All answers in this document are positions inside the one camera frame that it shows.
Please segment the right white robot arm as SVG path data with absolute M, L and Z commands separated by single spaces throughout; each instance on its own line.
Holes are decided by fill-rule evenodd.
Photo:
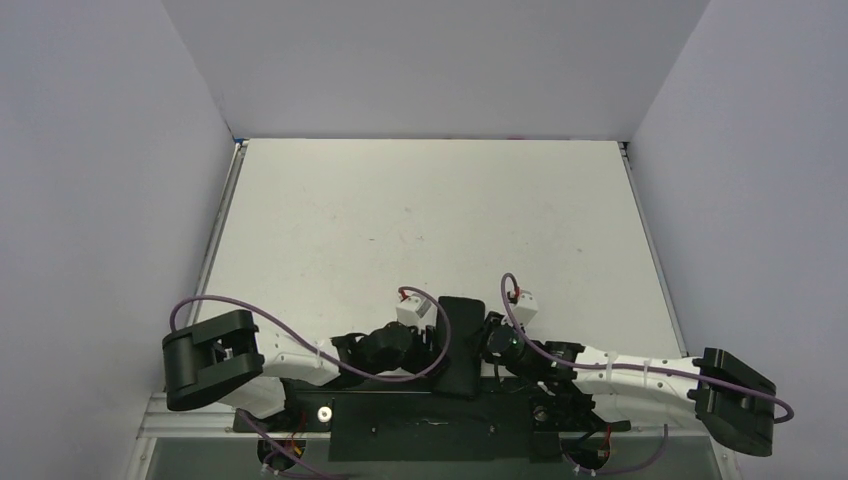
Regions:
M 526 382 L 531 409 L 556 431 L 667 425 L 709 434 L 742 454 L 773 452 L 776 386 L 731 353 L 656 359 L 522 338 L 491 312 L 471 337 L 480 358 Z

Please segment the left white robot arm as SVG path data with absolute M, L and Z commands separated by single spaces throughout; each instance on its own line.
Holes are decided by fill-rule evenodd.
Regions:
M 301 345 L 261 330 L 250 311 L 233 310 L 163 339 L 166 404 L 191 411 L 223 403 L 285 430 L 297 420 L 299 406 L 286 381 L 344 389 L 395 370 L 414 379 L 431 377 L 448 364 L 433 334 L 432 328 L 390 322 L 369 334 Z

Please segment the black zippered tool case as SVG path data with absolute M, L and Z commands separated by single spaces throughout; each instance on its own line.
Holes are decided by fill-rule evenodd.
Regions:
M 473 399 L 480 391 L 485 303 L 452 296 L 440 296 L 438 303 L 448 315 L 451 340 L 438 374 L 432 381 L 432 391 L 448 397 Z

